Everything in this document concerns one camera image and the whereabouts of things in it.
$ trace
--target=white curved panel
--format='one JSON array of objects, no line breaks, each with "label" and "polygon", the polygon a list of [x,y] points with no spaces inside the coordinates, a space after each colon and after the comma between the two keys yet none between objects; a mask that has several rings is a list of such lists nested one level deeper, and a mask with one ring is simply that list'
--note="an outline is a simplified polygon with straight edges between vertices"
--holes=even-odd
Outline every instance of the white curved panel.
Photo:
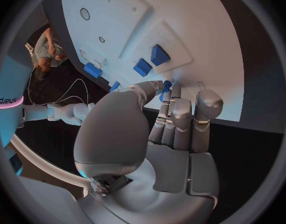
[{"label": "white curved panel", "polygon": [[[120,41],[116,40],[116,37],[121,35],[120,29],[117,27],[114,33],[108,33],[109,37],[105,39],[105,43],[98,41],[99,46],[96,46],[91,33],[94,32],[97,35],[99,34],[98,31],[103,31],[103,29],[93,31],[92,27],[88,27],[89,23],[86,23],[88,21],[81,18],[81,6],[93,6],[93,4],[96,4],[94,0],[62,0],[66,24],[76,51],[78,52],[79,48],[85,44],[105,57],[106,62],[101,65],[102,76],[110,84],[118,81],[121,87],[127,87],[142,80],[177,81],[182,86],[182,97],[190,99],[192,102],[192,112],[195,96],[200,90],[198,82],[202,82],[206,89],[214,90],[224,101],[224,109],[219,118],[239,121],[244,94],[243,60],[235,28],[221,1],[135,1],[145,6],[146,10],[136,19],[136,23],[134,22],[135,25],[131,29],[127,26],[124,27],[129,32],[129,36],[124,37],[126,42],[121,43],[119,49],[122,53],[118,55],[118,52],[111,53],[111,50],[105,49],[103,45],[107,43],[107,40],[110,41],[111,37],[115,40],[115,45],[118,45]],[[123,0],[123,2],[125,3],[124,9],[129,12],[128,2],[130,0]],[[96,8],[96,12],[102,14],[102,16],[111,16],[114,11],[116,11],[115,17],[129,19],[125,15],[126,11],[120,11],[118,14],[116,9],[103,9],[102,4]],[[185,45],[191,54],[192,60],[185,65],[181,62],[175,63],[175,67],[172,69],[164,68],[169,62],[164,63],[160,65],[163,67],[161,72],[156,74],[156,72],[151,71],[145,78],[139,77],[137,74],[133,75],[133,66],[136,61],[129,64],[129,59],[137,54],[142,41],[162,21],[168,24],[176,34],[177,39]],[[142,58],[147,56],[146,50],[148,49],[144,48],[143,50],[141,53]],[[159,109],[160,105],[159,99],[154,98],[146,107]]]}]

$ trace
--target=white wire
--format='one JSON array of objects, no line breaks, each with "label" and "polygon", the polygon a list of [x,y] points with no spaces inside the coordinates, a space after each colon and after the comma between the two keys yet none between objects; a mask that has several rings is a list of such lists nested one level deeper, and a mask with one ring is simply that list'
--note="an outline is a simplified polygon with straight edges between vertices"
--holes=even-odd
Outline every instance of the white wire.
[{"label": "white wire", "polygon": [[58,98],[55,102],[49,102],[49,103],[40,104],[40,105],[39,105],[39,104],[35,104],[35,103],[32,101],[31,96],[30,96],[31,77],[32,77],[32,73],[33,73],[33,71],[35,70],[35,68],[36,68],[36,67],[34,67],[33,70],[32,70],[32,72],[31,72],[30,79],[29,79],[29,84],[28,84],[29,100],[31,101],[31,103],[32,103],[33,105],[42,106],[42,105],[48,105],[48,104],[58,103],[58,102],[64,101],[64,100],[66,100],[66,99],[68,99],[68,98],[71,98],[71,97],[80,98],[80,97],[78,97],[78,96],[70,96],[70,97],[68,97],[68,98],[66,98],[66,99],[64,99],[64,100],[59,101],[64,95],[67,94],[67,92],[71,89],[71,87],[72,87],[72,86],[75,84],[75,82],[78,81],[78,80],[81,80],[81,81],[83,82],[84,86],[85,86],[85,89],[86,89],[86,92],[87,92],[87,105],[89,104],[89,94],[88,94],[87,86],[86,86],[85,82],[84,82],[82,79],[80,79],[80,78],[76,79],[76,80],[72,83],[72,85],[69,87],[69,89],[68,89],[60,98]]}]

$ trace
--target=dark floor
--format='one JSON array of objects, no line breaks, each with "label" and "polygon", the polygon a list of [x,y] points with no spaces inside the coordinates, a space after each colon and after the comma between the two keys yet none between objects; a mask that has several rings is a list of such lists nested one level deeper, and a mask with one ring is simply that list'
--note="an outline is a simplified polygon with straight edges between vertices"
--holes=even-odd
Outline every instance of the dark floor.
[{"label": "dark floor", "polygon": [[[70,61],[52,68],[49,78],[43,82],[32,80],[30,92],[32,100],[46,103],[57,100],[73,81],[82,78],[89,91],[89,102],[98,102],[105,90],[77,72]],[[86,99],[82,82],[77,82],[66,97],[78,95]],[[71,98],[61,103],[79,103]],[[24,103],[28,101],[27,90]],[[152,128],[157,114],[144,111],[149,127]],[[73,160],[73,147],[79,127],[63,121],[30,121],[16,134],[36,153],[55,165],[78,174]],[[220,177],[219,203],[208,223],[216,224],[238,210],[256,191],[267,175],[279,149],[281,134],[247,130],[236,127],[211,125],[210,153],[216,162]]]}]

